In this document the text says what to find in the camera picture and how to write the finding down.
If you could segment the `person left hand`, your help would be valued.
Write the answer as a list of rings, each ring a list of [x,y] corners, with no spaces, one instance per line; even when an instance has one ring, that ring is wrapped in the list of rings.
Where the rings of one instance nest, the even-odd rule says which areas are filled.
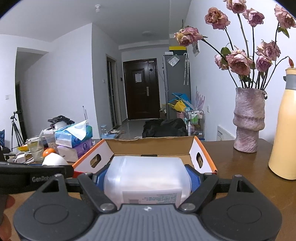
[[[6,204],[4,210],[11,208],[15,204],[15,199],[14,197],[8,195],[6,199]],[[9,218],[3,214],[2,220],[1,220],[1,240],[7,241],[11,240],[11,232],[12,232],[12,227],[11,227],[11,222]]]

